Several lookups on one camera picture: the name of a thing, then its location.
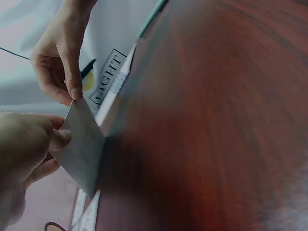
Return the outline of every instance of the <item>black cable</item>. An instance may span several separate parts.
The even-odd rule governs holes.
[[[24,57],[24,56],[22,56],[22,55],[19,55],[19,54],[14,53],[14,52],[8,51],[8,50],[6,50],[6,49],[4,49],[4,48],[2,48],[2,47],[0,47],[0,50],[6,51],[6,52],[8,52],[8,53],[10,53],[10,54],[13,54],[13,55],[16,55],[16,56],[18,56],[18,57],[20,57],[20,58],[24,58],[24,59],[30,60],[30,59],[27,58],[27,57]],[[87,74],[93,69],[93,64],[95,63],[95,61],[96,61],[96,59],[93,59],[93,60],[85,67],[85,69],[83,69],[83,71],[80,72],[80,73],[81,73],[81,78],[86,77]]]
[[[24,59],[30,60],[30,59],[29,59],[29,58],[27,58],[27,57],[24,57],[24,56],[19,55],[19,54],[15,54],[15,53],[13,53],[13,52],[11,52],[11,51],[8,51],[8,50],[6,50],[6,49],[4,49],[4,48],[2,48],[2,47],[0,47],[0,49],[1,49],[1,50],[3,50],[3,51],[8,52],[8,53],[10,53],[10,54],[16,55],[16,56],[18,56],[18,57],[21,57],[21,58],[24,58]]]

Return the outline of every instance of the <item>reddish-brown wood grain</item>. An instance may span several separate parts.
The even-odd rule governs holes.
[[[169,1],[103,125],[97,230],[308,230],[307,4]]]

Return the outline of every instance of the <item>gray paper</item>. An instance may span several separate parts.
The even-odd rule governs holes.
[[[95,195],[104,137],[84,99],[73,101],[61,129],[70,130],[72,140],[52,155],[89,196]]]

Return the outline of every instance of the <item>white fabric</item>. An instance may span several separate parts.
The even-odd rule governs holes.
[[[113,49],[129,53],[156,3],[157,0],[98,0],[94,6],[79,60],[83,69],[97,59],[92,70],[93,84],[84,90],[94,113],[100,104],[89,97],[98,91],[104,63]],[[0,0],[0,47],[29,57],[61,4],[62,0]],[[67,110],[40,92],[29,60],[0,50],[0,111],[65,116]]]

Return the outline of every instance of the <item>yellow logo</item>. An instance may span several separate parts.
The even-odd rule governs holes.
[[[82,86],[83,91],[88,91],[93,87],[93,85],[94,85],[94,74],[91,71],[83,79],[82,85],[83,85]]]

